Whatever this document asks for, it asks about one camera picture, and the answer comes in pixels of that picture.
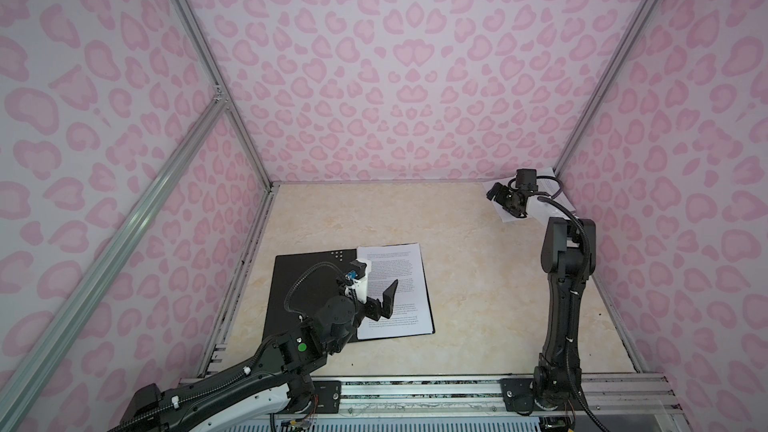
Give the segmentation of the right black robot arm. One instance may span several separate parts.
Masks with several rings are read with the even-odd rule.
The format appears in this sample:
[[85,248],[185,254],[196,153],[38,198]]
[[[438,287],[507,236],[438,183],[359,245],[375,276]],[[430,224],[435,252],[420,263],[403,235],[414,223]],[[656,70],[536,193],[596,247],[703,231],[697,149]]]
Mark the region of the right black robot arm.
[[528,207],[535,203],[560,212],[548,218],[540,254],[550,302],[546,338],[531,385],[533,403],[554,410],[569,401],[586,405],[578,333],[582,298],[596,268],[597,239],[592,220],[575,215],[539,189],[538,181],[545,178],[534,169],[522,168],[507,183],[494,183],[486,197],[518,219],[526,218]]

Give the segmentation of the printed paper sheet wall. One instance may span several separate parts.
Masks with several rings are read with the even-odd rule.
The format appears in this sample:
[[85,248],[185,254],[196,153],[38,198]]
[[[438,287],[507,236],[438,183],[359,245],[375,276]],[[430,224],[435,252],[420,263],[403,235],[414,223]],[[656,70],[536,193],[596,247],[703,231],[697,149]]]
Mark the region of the printed paper sheet wall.
[[372,266],[366,273],[367,295],[384,303],[384,292],[395,281],[393,313],[378,321],[365,318],[357,329],[358,341],[431,335],[435,326],[429,300],[421,247],[417,243],[359,247],[357,258]]

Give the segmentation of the blue black file folder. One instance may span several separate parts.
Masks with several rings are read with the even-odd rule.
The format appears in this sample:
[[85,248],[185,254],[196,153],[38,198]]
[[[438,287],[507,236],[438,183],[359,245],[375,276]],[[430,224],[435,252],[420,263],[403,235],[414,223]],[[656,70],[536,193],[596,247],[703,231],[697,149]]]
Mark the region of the blue black file folder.
[[288,331],[337,295],[335,270],[346,273],[358,248],[277,256],[262,336]]

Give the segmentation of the printed paper sheet corner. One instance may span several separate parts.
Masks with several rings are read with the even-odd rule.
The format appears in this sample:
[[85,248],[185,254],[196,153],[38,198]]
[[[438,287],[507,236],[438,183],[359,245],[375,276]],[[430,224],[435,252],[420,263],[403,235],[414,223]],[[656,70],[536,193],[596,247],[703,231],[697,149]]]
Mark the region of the printed paper sheet corner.
[[[526,218],[515,218],[502,208],[501,203],[490,201],[494,210],[503,223],[535,219],[542,225],[546,225],[550,217],[566,217],[566,214],[562,211],[562,208],[571,214],[576,213],[575,207],[565,195],[562,182],[555,176],[554,171],[551,168],[535,170],[537,171],[539,193],[529,199],[527,204],[528,216]],[[495,182],[499,182],[507,186],[508,182],[514,179],[516,172],[513,176],[506,179],[484,182],[483,188],[485,194]]]

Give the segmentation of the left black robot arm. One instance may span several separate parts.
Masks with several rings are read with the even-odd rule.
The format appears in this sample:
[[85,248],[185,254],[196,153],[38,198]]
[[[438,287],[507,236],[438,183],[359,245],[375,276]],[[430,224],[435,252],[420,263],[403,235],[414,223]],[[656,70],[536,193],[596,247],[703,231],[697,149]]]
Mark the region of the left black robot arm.
[[389,319],[399,282],[381,300],[360,298],[355,282],[313,316],[262,341],[244,361],[186,386],[135,392],[115,431],[223,431],[249,418],[298,413],[316,403],[311,373],[343,350],[364,319]]

